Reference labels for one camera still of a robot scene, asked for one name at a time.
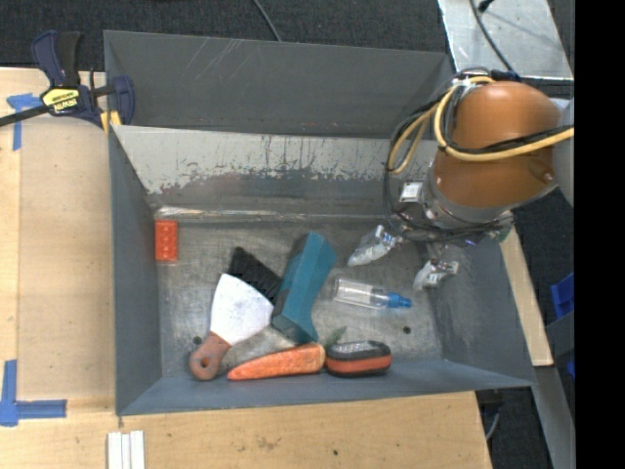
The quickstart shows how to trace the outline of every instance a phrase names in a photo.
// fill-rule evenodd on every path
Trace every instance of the wooden handle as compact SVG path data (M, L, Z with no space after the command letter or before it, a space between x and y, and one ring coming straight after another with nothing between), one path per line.
M228 349L230 349L228 342L215 332L210 332L188 358L191 373L200 380L211 380L217 375L219 365Z

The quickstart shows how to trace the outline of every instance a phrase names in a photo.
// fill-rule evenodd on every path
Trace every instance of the red and black tool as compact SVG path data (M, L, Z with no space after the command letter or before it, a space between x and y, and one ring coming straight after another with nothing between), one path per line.
M325 366L339 377L382 375L391 366L391 348L383 342L362 340L334 344L326 350Z
M41 106L32 107L0 118L0 127L34 116L73 116L95 123L101 128L103 110L98 98L114 95L114 108L123 124L130 123L135 111L135 97L130 78L119 75L109 85L95 88L93 71L90 87L81 85L76 53L82 34L77 31L58 33L54 30L40 34L32 42L32 55L48 80L50 87L39 96Z

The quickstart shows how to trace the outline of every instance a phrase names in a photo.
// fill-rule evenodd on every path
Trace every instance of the red block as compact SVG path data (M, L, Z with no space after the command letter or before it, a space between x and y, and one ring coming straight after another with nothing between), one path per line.
M154 221L154 257L157 261L178 259L178 222L158 219Z

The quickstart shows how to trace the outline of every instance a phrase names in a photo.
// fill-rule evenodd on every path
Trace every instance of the black carpet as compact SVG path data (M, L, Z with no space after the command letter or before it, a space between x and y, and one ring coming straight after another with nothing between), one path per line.
M437 0L259 1L283 41L448 52ZM548 1L574 71L575 0ZM33 66L31 41L48 29L81 31L78 66L94 70L104 70L104 29L275 39L252 0L0 0L0 18L5 66ZM573 97L569 85L539 82L538 87L551 97ZM556 318L550 287L573 272L572 208L556 191L515 215L549 324ZM561 375L574 414L574 383L563 368ZM492 438L494 468L551 468L529 390L504 391L503 398Z

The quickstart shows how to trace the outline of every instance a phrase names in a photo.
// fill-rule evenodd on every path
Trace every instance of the white scraper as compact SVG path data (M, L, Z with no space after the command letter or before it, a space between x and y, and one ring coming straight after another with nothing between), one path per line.
M188 359L193 375L200 380L214 378L228 349L269 326L272 311L271 302L254 287L237 277L221 275L209 334Z

